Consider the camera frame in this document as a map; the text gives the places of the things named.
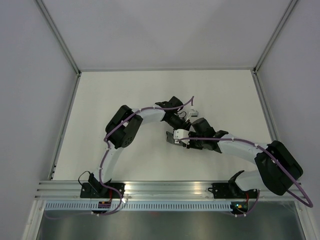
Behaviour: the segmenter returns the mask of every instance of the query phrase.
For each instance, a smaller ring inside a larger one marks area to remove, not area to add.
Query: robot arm
[[[147,123],[162,121],[173,127],[173,133],[166,133],[167,142],[171,144],[187,149],[207,149],[220,154],[231,154],[257,165],[258,170],[239,171],[229,180],[229,188],[232,188],[235,195],[241,191],[265,188],[277,195],[283,195],[292,186],[292,181],[261,149],[245,142],[233,141],[236,137],[227,131],[216,132],[204,118],[199,118],[193,123],[189,118],[187,120],[181,119],[177,115],[177,107],[182,105],[183,103],[179,99],[172,97],[169,101],[157,102],[153,107],[140,110],[140,112],[139,109],[131,109],[126,105],[117,111],[105,128],[107,134],[114,131],[107,139],[109,151],[101,168],[91,173],[88,180],[89,185],[99,196],[105,196],[108,191],[100,183],[100,170],[101,181],[104,184],[110,184],[114,167],[121,152],[132,143],[139,127]],[[294,179],[297,180],[303,174],[302,168],[281,142],[273,141],[271,144],[259,144],[259,146],[276,157]]]
[[[207,149],[221,154],[234,155],[257,166],[258,170],[239,171],[229,180],[229,188],[232,188],[235,195],[240,191],[269,189],[274,194],[282,196],[293,185],[289,177],[263,150],[278,159],[295,180],[303,174],[300,165],[279,141],[273,141],[270,144],[254,144],[235,137],[227,131],[216,132],[204,118],[194,121],[192,127],[195,132],[185,129],[174,130],[173,134],[167,132],[167,141],[187,149]]]

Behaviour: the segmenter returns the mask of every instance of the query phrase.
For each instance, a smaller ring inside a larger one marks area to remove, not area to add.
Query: white table surface
[[[107,148],[105,127],[120,106],[143,108],[172,96],[184,103],[194,96],[199,117],[216,131],[260,143],[271,141],[249,70],[83,72],[53,179],[76,180],[98,167]],[[169,144],[166,131],[171,130],[165,122],[142,126],[122,152],[112,179],[215,181],[256,169],[235,156]]]

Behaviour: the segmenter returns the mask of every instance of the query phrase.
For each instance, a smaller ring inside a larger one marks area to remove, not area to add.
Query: purple cable
[[[256,146],[254,142],[252,141],[248,141],[245,139],[241,139],[241,138],[216,138],[216,137],[184,137],[179,139],[179,141],[182,140],[203,140],[203,141],[237,141],[237,142],[243,142],[252,146]],[[299,183],[294,179],[294,177],[281,165],[281,163],[270,153],[268,152],[266,149],[264,149],[263,147],[257,145],[256,146],[258,149],[260,149],[261,151],[263,151],[264,153],[266,153],[274,162],[275,164],[285,173],[285,175],[293,182],[293,184],[299,189],[299,191],[302,193],[302,195],[305,197],[305,199],[307,200],[307,202],[303,201],[300,197],[298,197],[297,195],[295,195],[293,192],[291,192],[290,190],[287,190],[287,192],[292,195],[295,199],[297,199],[299,202],[303,203],[304,205],[306,205],[309,208],[313,208],[314,204],[312,203],[311,199],[309,198],[309,196],[307,195],[307,193],[304,191],[304,189],[299,185]]]
[[[123,124],[125,124],[126,122],[128,122],[131,118],[133,118],[136,114],[142,112],[142,111],[145,111],[145,110],[151,110],[151,109],[157,109],[157,110],[175,110],[175,109],[180,109],[180,108],[183,108],[184,106],[188,105],[189,103],[191,103],[191,106],[194,105],[194,97],[195,96],[192,96],[192,98],[187,101],[185,104],[181,105],[181,106],[177,106],[177,107],[166,107],[166,108],[162,108],[162,107],[153,107],[153,106],[148,106],[148,107],[144,107],[144,108],[141,108],[137,111],[135,111],[134,113],[132,113],[130,116],[128,116],[125,120],[123,120],[118,126],[116,126],[114,129],[112,129],[106,136],[105,138],[103,139],[104,142],[106,142],[107,146],[108,146],[108,149],[110,149],[110,143],[108,142],[108,138],[116,131],[118,130]],[[107,188],[107,189],[110,189],[110,190],[113,190],[115,191],[119,197],[120,197],[120,201],[119,201],[119,204],[118,206],[112,210],[111,212],[106,212],[106,213],[101,213],[100,215],[102,216],[106,216],[106,215],[111,215],[111,214],[114,214],[119,208],[120,208],[120,205],[121,205],[121,202],[122,202],[122,194],[119,192],[118,189],[114,188],[114,187],[111,187],[111,186],[107,186],[103,183],[102,181],[102,177],[101,177],[101,174],[102,174],[102,166],[104,165],[104,162],[106,160],[106,157],[107,157],[107,154],[108,154],[109,150],[105,151],[105,154],[101,160],[101,163],[100,163],[100,170],[99,170],[99,182],[100,184]]]

